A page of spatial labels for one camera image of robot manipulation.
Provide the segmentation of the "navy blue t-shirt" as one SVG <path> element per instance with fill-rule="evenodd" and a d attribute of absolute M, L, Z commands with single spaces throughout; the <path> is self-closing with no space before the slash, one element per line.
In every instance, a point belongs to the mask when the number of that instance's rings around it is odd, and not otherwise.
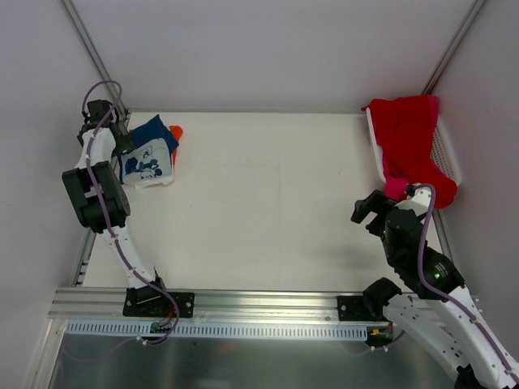
<path fill-rule="evenodd" d="M 137 190 L 168 186 L 174 181 L 174 163 L 183 129 L 166 126 L 156 115 L 130 131 L 135 150 L 118 158 L 119 181 Z"/>

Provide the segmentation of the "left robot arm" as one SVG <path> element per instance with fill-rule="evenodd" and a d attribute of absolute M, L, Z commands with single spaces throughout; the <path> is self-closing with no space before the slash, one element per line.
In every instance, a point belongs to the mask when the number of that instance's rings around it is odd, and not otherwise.
<path fill-rule="evenodd" d="M 62 174 L 62 182 L 81 225 L 102 238 L 118 258 L 127 280 L 127 305 L 160 316 L 169 309 L 169 296 L 157 271 L 145 264 L 135 247 L 127 223 L 131 207 L 112 166 L 114 157 L 135 145 L 109 101 L 91 100 L 82 114 L 81 157 Z"/>

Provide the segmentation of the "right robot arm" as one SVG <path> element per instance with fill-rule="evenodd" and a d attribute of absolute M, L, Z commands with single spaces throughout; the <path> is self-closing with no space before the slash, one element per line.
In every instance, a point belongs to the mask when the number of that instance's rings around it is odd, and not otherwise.
<path fill-rule="evenodd" d="M 397 202 L 375 190 L 355 202 L 351 220 L 360 224 L 374 214 L 367 231 L 380 239 L 388 265 L 441 323 L 421 315 L 387 278 L 363 291 L 364 314 L 397 325 L 441 365 L 456 388 L 516 388 L 518 362 L 490 329 L 453 261 L 427 243 L 434 186 L 409 186 L 407 195 Z"/>

